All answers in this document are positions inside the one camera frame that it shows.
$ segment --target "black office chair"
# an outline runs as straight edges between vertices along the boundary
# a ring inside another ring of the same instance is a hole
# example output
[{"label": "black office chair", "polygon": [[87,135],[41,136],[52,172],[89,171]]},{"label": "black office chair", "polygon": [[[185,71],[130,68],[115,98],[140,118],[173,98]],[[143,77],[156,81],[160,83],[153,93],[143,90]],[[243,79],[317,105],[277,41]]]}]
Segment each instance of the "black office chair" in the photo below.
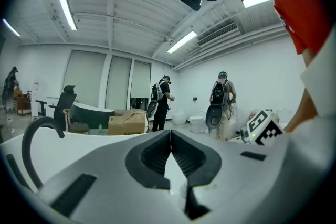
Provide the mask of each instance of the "black office chair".
[{"label": "black office chair", "polygon": [[[61,94],[57,105],[49,105],[50,108],[54,108],[54,119],[55,121],[61,126],[62,130],[66,130],[65,126],[65,115],[63,114],[63,109],[69,109],[72,106],[72,103],[76,99],[76,94],[74,93],[74,87],[75,85],[66,85],[64,87],[64,92]],[[46,111],[44,108],[44,105],[47,104],[47,102],[44,101],[38,101],[36,102],[41,104],[41,115],[46,116]]]}]

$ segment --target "backpack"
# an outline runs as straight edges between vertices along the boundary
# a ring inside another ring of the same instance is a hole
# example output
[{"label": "backpack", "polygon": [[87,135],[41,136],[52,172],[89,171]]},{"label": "backpack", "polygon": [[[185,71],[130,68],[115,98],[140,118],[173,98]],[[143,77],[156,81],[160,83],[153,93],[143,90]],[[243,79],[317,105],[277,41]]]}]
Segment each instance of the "backpack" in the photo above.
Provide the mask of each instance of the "backpack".
[{"label": "backpack", "polygon": [[163,92],[160,87],[162,83],[164,83],[164,81],[152,86],[151,100],[161,100],[163,98]]}]

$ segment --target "toilet seat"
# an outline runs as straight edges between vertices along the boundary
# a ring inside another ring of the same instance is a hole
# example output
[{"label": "toilet seat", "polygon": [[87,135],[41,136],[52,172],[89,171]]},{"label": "toilet seat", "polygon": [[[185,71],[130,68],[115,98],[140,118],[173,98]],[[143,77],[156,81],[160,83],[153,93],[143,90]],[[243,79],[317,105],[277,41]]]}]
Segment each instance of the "toilet seat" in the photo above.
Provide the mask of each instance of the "toilet seat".
[{"label": "toilet seat", "polygon": [[202,121],[202,120],[204,120],[204,117],[202,117],[202,116],[193,116],[193,117],[190,117],[190,120],[192,120],[192,121]]}]

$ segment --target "cardboard box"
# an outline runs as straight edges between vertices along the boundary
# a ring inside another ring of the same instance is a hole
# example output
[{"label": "cardboard box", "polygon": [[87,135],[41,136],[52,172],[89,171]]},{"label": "cardboard box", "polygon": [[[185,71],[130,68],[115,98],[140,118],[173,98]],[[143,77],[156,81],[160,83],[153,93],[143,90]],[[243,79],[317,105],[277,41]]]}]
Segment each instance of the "cardboard box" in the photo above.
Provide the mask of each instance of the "cardboard box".
[{"label": "cardboard box", "polygon": [[117,116],[110,117],[109,135],[143,134],[148,130],[148,118],[141,109],[118,111]]}]

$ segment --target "white wall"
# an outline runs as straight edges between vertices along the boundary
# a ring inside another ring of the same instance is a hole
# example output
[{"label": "white wall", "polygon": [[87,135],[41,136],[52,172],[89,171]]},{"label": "white wall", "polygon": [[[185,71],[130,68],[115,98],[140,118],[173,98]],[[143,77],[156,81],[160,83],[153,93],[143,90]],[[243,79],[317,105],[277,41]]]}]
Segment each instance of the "white wall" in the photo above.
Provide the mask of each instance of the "white wall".
[{"label": "white wall", "polygon": [[188,116],[207,110],[218,73],[226,71],[237,91],[238,121],[246,123],[253,109],[291,109],[300,103],[305,69],[290,37],[261,42],[199,64],[180,73],[180,102]]},{"label": "white wall", "polygon": [[[64,76],[67,64],[72,50],[82,50],[97,52],[102,54],[110,54],[109,50],[103,48],[95,48],[90,46],[76,45],[33,45],[33,46],[18,46],[13,40],[6,40],[2,52],[0,54],[0,83],[3,83],[6,76],[13,66],[18,68],[17,79],[20,83],[20,88],[23,92],[31,91],[33,83],[38,80],[40,83],[39,91],[47,97],[46,101],[53,99],[53,103],[57,103],[57,98],[60,96],[64,81]],[[171,77],[173,83],[171,93],[178,98],[178,75],[179,73],[171,70],[171,66],[164,65],[161,62],[152,59],[144,58],[137,55],[128,54],[126,52],[112,51],[114,56],[135,59],[136,61],[146,62],[151,64],[151,85],[158,82],[164,74]],[[104,65],[105,69],[110,68],[109,64]],[[101,87],[107,86],[107,83],[100,83]],[[105,90],[100,90],[99,93],[100,107],[105,105]],[[171,103],[171,110],[167,115],[167,119],[171,119],[171,113],[177,112],[179,106],[177,102]]]}]

